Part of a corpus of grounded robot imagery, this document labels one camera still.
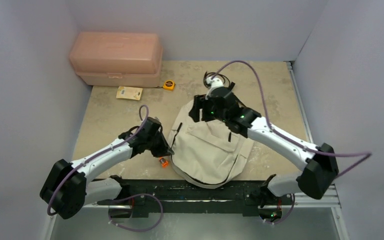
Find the beige canvas backpack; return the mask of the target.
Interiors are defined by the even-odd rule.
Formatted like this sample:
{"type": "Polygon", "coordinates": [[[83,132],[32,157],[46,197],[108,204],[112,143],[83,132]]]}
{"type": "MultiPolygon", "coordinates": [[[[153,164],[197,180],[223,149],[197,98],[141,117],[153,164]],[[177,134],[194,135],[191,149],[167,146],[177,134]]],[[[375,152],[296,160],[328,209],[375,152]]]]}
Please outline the beige canvas backpack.
{"type": "Polygon", "coordinates": [[[189,116],[193,103],[180,108],[169,132],[167,142],[174,152],[169,161],[187,182],[216,189],[243,172],[254,141],[231,132],[219,120],[194,122],[189,116]]]}

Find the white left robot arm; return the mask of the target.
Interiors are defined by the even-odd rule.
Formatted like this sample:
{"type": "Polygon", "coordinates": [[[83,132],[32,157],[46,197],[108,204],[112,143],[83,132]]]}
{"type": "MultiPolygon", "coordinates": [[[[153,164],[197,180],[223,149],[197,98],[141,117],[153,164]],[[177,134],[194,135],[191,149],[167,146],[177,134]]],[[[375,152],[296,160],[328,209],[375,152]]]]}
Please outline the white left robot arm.
{"type": "Polygon", "coordinates": [[[73,217],[88,204],[100,201],[126,203],[129,191],[123,187],[119,177],[96,181],[96,177],[113,166],[149,151],[153,157],[174,155],[174,150],[164,137],[162,123],[149,116],[149,107],[141,115],[140,125],[122,132],[102,149],[71,162],[58,160],[51,168],[39,193],[47,203],[49,216],[59,215],[63,219],[73,217]]]}

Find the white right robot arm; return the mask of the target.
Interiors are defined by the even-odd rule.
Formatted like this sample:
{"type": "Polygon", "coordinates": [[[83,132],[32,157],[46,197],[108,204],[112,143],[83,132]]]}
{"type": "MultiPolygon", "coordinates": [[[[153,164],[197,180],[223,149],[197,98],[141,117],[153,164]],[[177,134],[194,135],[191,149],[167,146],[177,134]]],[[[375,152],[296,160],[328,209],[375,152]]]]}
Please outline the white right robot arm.
{"type": "Polygon", "coordinates": [[[304,193],[320,200],[338,176],[332,146],[306,142],[269,124],[259,112],[240,106],[239,99],[227,87],[210,88],[203,102],[203,119],[223,122],[232,132],[269,147],[299,169],[298,174],[270,179],[260,191],[264,202],[272,204],[289,193],[304,193]]]}

